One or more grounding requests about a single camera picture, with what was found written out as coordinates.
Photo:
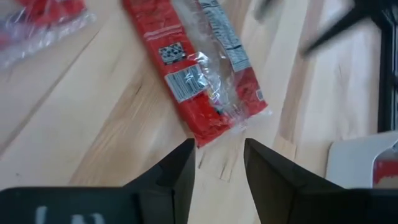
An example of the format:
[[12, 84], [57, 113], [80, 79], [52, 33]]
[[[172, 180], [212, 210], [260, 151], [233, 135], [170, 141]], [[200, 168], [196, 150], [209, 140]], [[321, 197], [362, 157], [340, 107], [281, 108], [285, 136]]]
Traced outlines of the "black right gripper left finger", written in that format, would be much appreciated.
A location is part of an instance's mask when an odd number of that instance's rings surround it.
[[187, 223], [195, 181], [195, 140], [186, 139], [123, 188], [138, 223]]

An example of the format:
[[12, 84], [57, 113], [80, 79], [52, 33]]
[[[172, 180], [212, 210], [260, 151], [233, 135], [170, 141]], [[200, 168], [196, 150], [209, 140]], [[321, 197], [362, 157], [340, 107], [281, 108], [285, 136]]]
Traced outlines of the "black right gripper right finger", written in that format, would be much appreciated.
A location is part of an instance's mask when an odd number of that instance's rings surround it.
[[317, 195], [342, 189], [252, 138], [244, 143], [244, 166], [261, 223], [324, 223]]

